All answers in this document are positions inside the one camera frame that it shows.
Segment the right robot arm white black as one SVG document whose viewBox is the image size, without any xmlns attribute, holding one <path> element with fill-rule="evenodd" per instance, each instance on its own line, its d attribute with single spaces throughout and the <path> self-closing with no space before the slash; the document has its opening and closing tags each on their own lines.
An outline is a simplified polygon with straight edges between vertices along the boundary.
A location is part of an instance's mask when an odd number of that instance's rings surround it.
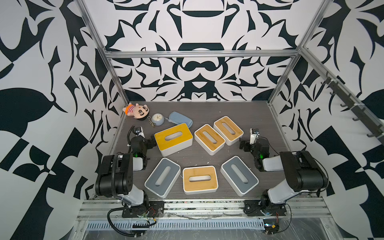
<svg viewBox="0 0 384 240">
<path fill-rule="evenodd" d="M 308 151 L 285 151 L 271 157 L 270 144 L 266 139 L 253 142 L 241 140 L 239 149 L 251 153 L 259 171 L 284 172 L 282 182 L 263 192 L 258 204 L 260 210 L 283 207 L 288 200 L 302 193 L 320 193 L 328 187 L 328 173 L 321 169 Z"/>
</svg>

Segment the yellow top tissue box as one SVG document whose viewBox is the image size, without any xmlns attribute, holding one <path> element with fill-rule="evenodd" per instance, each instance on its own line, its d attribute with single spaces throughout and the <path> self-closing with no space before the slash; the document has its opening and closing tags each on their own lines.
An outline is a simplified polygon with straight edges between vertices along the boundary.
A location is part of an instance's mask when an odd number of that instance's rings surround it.
<svg viewBox="0 0 384 240">
<path fill-rule="evenodd" d="M 193 135 L 185 123 L 155 133 L 154 137 L 163 157 L 191 147 L 193 144 Z"/>
</svg>

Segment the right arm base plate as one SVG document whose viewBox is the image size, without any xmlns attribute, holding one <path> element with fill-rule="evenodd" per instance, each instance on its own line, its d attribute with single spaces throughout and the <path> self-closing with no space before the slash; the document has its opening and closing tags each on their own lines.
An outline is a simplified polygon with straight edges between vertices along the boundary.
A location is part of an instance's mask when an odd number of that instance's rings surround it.
<svg viewBox="0 0 384 240">
<path fill-rule="evenodd" d="M 286 205 L 276 205 L 262 200 L 245 200 L 243 212 L 248 217 L 276 217 L 285 216 Z"/>
</svg>

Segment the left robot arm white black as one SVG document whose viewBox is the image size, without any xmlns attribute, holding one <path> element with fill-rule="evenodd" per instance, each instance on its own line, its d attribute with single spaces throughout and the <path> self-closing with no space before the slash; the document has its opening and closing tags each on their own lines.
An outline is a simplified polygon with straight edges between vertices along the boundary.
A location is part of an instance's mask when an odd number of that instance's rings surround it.
<svg viewBox="0 0 384 240">
<path fill-rule="evenodd" d="M 143 205 L 146 193 L 133 183 L 134 172 L 147 168 L 148 150 L 157 145 L 155 137 L 133 137 L 128 153 L 103 157 L 95 184 L 97 196 L 114 198 L 131 207 Z"/>
</svg>

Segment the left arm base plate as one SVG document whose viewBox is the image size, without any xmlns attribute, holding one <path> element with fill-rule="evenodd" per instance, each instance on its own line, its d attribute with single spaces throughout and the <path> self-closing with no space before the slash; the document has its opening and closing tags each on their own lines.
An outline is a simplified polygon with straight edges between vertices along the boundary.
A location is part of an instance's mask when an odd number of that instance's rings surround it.
<svg viewBox="0 0 384 240">
<path fill-rule="evenodd" d="M 164 201 L 149 201 L 144 202 L 142 205 L 130 207 L 123 210 L 123 218 L 156 218 L 161 217 L 164 213 Z"/>
</svg>

